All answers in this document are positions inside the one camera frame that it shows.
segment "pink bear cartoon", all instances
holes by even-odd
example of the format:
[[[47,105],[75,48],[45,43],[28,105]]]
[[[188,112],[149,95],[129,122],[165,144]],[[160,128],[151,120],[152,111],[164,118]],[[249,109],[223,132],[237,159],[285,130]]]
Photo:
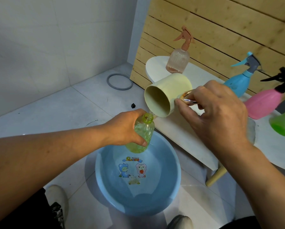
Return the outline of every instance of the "pink bear cartoon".
[[[145,178],[145,172],[147,171],[147,165],[146,164],[139,164],[136,165],[137,173],[139,178]]]

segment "rose gold handle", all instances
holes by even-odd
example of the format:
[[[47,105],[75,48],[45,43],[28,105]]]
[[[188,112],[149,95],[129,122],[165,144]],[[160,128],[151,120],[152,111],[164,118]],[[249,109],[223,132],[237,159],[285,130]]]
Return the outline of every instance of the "rose gold handle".
[[[187,91],[187,92],[184,92],[184,93],[180,96],[180,99],[181,99],[185,104],[187,104],[188,106],[192,106],[192,105],[195,105],[195,104],[198,103],[196,100],[187,99],[187,96],[189,95],[189,93],[190,93],[191,91],[192,91],[192,90],[189,90],[189,91]]]

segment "plastic basin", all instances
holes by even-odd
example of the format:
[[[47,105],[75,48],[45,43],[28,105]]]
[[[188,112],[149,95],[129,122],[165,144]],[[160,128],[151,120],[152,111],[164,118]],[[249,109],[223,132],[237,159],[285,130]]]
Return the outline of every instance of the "plastic basin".
[[[104,197],[119,211],[154,215],[173,201],[181,183],[179,159],[171,144],[154,132],[146,151],[106,146],[96,158],[96,179]]]

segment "person's left hand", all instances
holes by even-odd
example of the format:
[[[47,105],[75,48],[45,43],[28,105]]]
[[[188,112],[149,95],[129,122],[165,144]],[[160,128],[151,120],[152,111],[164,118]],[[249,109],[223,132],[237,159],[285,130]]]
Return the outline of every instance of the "person's left hand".
[[[134,142],[137,145],[147,146],[148,143],[134,131],[135,121],[146,111],[139,108],[134,111],[121,112],[113,119],[103,124],[103,129],[108,134],[108,144],[125,145]]]

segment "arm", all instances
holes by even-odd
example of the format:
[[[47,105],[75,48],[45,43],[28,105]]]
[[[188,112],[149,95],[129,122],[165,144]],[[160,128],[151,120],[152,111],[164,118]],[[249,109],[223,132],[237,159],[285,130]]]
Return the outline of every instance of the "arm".
[[[263,228],[285,228],[285,176],[246,138],[247,110],[227,87],[212,80],[193,90],[199,116],[181,100],[181,115],[244,190]]]
[[[138,109],[99,126],[0,138],[0,220],[70,165],[103,146],[147,142],[134,131]]]

